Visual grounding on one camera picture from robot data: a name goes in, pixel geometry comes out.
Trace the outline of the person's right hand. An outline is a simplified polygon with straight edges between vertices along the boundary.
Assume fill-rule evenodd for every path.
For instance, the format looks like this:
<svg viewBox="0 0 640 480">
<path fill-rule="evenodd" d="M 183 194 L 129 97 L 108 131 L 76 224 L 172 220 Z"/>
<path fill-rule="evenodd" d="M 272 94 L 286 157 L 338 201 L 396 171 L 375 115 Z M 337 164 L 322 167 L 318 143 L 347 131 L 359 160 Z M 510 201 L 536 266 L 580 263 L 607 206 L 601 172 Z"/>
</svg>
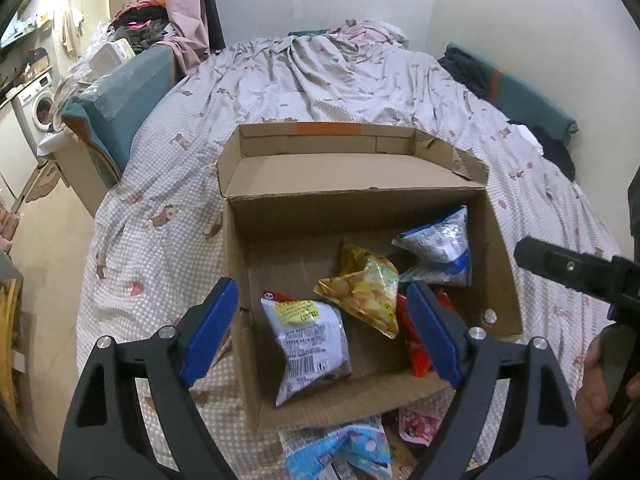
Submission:
<svg viewBox="0 0 640 480">
<path fill-rule="evenodd" d="M 608 412 L 610 400 L 599 364 L 601 353 L 600 337 L 597 336 L 586 353 L 582 386 L 575 396 L 576 411 L 587 443 L 609 430 L 614 422 Z"/>
</svg>

